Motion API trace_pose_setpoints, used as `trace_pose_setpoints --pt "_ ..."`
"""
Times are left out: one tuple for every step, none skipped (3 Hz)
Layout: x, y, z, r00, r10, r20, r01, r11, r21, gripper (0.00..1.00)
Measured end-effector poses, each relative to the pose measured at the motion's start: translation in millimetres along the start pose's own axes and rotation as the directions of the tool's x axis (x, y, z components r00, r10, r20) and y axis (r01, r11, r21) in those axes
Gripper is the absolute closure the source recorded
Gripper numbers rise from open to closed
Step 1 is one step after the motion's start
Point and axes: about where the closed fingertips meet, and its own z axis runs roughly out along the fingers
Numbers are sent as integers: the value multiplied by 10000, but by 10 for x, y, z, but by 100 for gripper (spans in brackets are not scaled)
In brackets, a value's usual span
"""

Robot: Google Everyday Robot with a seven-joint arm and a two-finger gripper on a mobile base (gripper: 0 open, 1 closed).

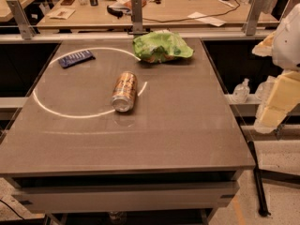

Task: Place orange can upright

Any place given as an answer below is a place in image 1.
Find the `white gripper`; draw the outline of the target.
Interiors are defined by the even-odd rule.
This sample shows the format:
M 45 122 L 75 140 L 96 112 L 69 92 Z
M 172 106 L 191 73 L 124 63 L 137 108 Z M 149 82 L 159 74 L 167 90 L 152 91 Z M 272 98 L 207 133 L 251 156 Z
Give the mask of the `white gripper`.
M 255 45 L 252 53 L 271 56 L 273 63 L 284 70 L 275 79 L 267 80 L 262 102 L 256 112 L 254 129 L 262 134 L 275 130 L 287 114 L 300 103 L 300 4 L 272 32 Z

